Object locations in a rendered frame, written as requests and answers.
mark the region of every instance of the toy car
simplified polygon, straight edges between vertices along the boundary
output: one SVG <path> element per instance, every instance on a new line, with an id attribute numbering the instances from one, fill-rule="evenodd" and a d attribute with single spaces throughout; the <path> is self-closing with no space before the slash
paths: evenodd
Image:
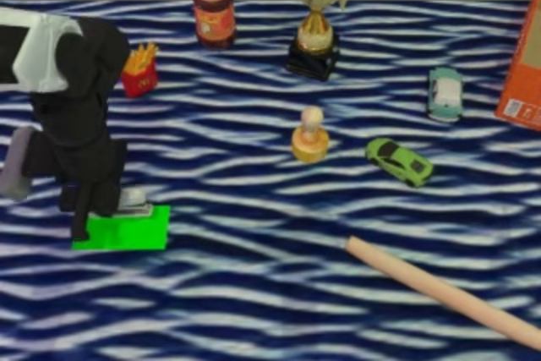
<path id="1" fill-rule="evenodd" d="M 430 118 L 453 123 L 462 117 L 462 76 L 452 68 L 436 68 L 429 73 Z"/>
<path id="2" fill-rule="evenodd" d="M 366 146 L 366 158 L 408 186 L 419 188 L 432 176 L 434 166 L 418 153 L 399 146 L 392 139 L 373 139 Z"/>

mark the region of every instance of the light blue toy car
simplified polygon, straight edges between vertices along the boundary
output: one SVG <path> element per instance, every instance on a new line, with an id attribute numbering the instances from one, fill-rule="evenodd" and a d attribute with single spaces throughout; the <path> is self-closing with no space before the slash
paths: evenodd
<path id="1" fill-rule="evenodd" d="M 430 118 L 453 123 L 462 117 L 462 76 L 452 68 L 436 68 L 429 73 Z"/>

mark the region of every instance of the white label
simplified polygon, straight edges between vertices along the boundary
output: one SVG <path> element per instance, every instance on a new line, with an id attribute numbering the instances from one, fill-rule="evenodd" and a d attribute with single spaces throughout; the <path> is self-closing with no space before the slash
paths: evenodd
<path id="1" fill-rule="evenodd" d="M 521 101 L 518 101 L 517 99 L 510 99 L 507 102 L 507 106 L 505 107 L 504 114 L 506 116 L 509 116 L 511 118 L 515 118 L 518 116 L 518 113 L 521 111 L 521 107 L 524 103 Z"/>

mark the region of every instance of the green card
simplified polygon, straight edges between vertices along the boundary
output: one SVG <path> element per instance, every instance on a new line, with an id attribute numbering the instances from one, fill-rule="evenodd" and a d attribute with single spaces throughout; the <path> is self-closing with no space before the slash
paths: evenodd
<path id="1" fill-rule="evenodd" d="M 72 249 L 164 250 L 170 206 L 154 206 L 150 217 L 91 217 L 90 240 L 74 241 Z"/>

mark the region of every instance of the black trophy base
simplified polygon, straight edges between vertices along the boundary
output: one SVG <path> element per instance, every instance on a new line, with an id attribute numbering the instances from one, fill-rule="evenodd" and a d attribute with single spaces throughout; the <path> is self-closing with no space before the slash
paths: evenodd
<path id="1" fill-rule="evenodd" d="M 336 61 L 340 57 L 340 49 L 338 47 L 339 36 L 333 35 L 332 48 L 325 54 L 313 55 L 310 54 L 297 44 L 295 38 L 289 46 L 289 58 L 287 60 L 286 69 L 297 75 L 306 76 L 307 78 L 317 79 L 325 82 L 331 76 L 336 65 Z"/>

